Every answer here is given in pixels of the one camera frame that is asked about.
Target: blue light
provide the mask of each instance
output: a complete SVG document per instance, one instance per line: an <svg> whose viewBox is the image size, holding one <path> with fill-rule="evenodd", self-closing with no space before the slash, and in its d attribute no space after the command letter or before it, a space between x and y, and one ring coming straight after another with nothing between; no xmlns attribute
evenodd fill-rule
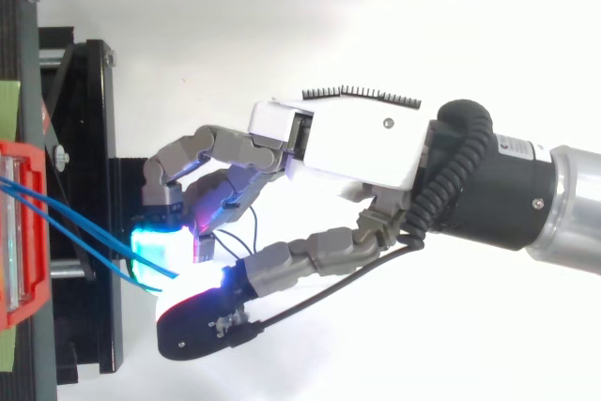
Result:
<svg viewBox="0 0 601 401"><path fill-rule="evenodd" d="M138 228L131 233L131 249L152 263L181 273L193 264L194 238L187 227L173 232ZM131 269L141 284L162 288L170 280L135 260L131 263Z"/></svg>
<svg viewBox="0 0 601 401"><path fill-rule="evenodd" d="M164 278L162 293L159 294L156 307L156 319L192 296L222 286L223 264L212 260L188 266L175 279Z"/></svg>

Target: blue cable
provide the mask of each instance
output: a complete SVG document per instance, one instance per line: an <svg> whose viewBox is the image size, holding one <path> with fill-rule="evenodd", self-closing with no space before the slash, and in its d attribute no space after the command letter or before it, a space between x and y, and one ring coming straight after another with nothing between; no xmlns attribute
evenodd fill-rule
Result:
<svg viewBox="0 0 601 401"><path fill-rule="evenodd" d="M137 286L143 288L144 290L161 291L160 289L155 288L153 286L148 286L148 285L140 284L139 282L134 281L130 276L128 276L127 274L124 274L123 272L121 272L121 269L117 265L115 265L113 262L111 262L108 258L106 258L104 255L100 254L98 251L96 251L94 248L92 248L90 245L88 245L85 241L83 241L82 239L78 238L77 236L75 236L74 234L72 234L69 230L67 230L65 227L63 227L54 218L51 218L43 210L41 210L40 208L37 208L32 203L30 203L29 201L27 201L23 197L19 196L17 193L15 193L10 188L6 188L6 187L0 186L0 191L8 194L9 196L14 197L17 201L21 202L23 205L31 208L41 218L43 218L45 221L47 221L48 224L51 224L52 226L54 226L63 235L65 235L69 239L73 240L75 243L77 243L79 246L81 246L82 248L84 248L90 254L94 255L104 266L106 266L112 272L116 273L123 280L129 282L130 284L137 285Z"/></svg>
<svg viewBox="0 0 601 401"><path fill-rule="evenodd" d="M232 239L236 239L242 246L244 246L246 248L246 251L248 251L249 255L253 255L253 251L251 251L251 248L248 247L248 245L242 241L239 237L237 237L236 235L232 234L231 232L228 232L226 230L216 230L216 232L223 232L226 235L229 235Z"/></svg>
<svg viewBox="0 0 601 401"><path fill-rule="evenodd" d="M38 199L39 201L41 201L45 204L48 204L50 207L55 208L56 210L61 212L63 215L65 215L66 217L71 219L74 223L76 223L80 227L82 227L83 230L85 230L87 233L89 233L92 237L94 237L101 243L105 244L109 248L115 250L116 252L123 254L128 258L137 260L140 263L154 269L155 271L159 272L160 274L167 276L171 279L174 279L177 277L176 273L174 273L170 270L166 270L165 268L160 267L159 265L151 262L150 260L147 260L147 259L143 258L142 256L136 254L129 246L123 244L121 241L119 241L118 239L113 237L111 234L109 234L106 230L102 229L97 224L92 223L86 217L80 215L78 212L76 212L72 208L69 208L66 205L52 199L52 197L48 197L43 194L34 192L33 190L29 190L28 188L24 187L23 185L13 182L12 180L9 180L4 177L0 177L0 182L10 186L11 190L13 190L13 191L27 194L27 195L33 197L34 199Z"/></svg>
<svg viewBox="0 0 601 401"><path fill-rule="evenodd" d="M256 254L256 238L258 237L259 231L259 218L256 216L256 211L254 211L253 206L249 206L249 209L253 213L254 216L254 237L253 237L253 251Z"/></svg>

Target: silver metal cylinder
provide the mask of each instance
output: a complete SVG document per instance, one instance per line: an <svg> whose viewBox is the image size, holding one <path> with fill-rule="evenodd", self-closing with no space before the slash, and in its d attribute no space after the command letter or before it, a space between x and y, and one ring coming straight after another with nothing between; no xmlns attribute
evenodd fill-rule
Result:
<svg viewBox="0 0 601 401"><path fill-rule="evenodd" d="M79 260L55 260L50 262L50 276L53 279L74 279L85 274Z"/></svg>
<svg viewBox="0 0 601 401"><path fill-rule="evenodd" d="M601 274L601 155L561 146L551 151L557 184L532 258Z"/></svg>

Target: white wall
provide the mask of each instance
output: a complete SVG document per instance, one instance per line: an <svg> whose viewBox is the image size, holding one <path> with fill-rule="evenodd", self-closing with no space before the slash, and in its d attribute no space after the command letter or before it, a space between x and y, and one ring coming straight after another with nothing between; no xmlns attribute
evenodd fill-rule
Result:
<svg viewBox="0 0 601 401"><path fill-rule="evenodd" d="M118 52L117 149L149 155L252 105L341 83L483 103L499 132L601 152L599 0L44 0L44 25ZM357 206L278 182L263 245L352 224ZM251 219L232 227L251 236ZM256 317L324 281L256 302ZM156 350L154 299L124 286L126 361L70 400L597 400L601 280L444 237L264 333L195 362Z"/></svg>

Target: robotic hand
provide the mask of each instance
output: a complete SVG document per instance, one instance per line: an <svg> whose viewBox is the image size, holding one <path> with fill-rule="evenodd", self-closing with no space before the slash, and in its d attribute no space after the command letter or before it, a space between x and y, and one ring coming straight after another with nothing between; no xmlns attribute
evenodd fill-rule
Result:
<svg viewBox="0 0 601 401"><path fill-rule="evenodd" d="M369 270L422 249L429 230L526 247L535 259L601 272L601 156L495 135L486 109L470 100L447 103L429 120L419 100L371 89L302 94L258 103L248 133L204 126L148 159L144 223L187 225L202 261L212 258L212 232L236 221L284 173L318 177L348 199L372 197L370 207L356 229L271 244L223 269L215 287L160 312L164 357L195 359L246 343ZM211 158L231 166L183 193L177 180ZM405 247L389 251L397 242ZM249 321L245 302L313 273L350 275L273 318Z"/></svg>

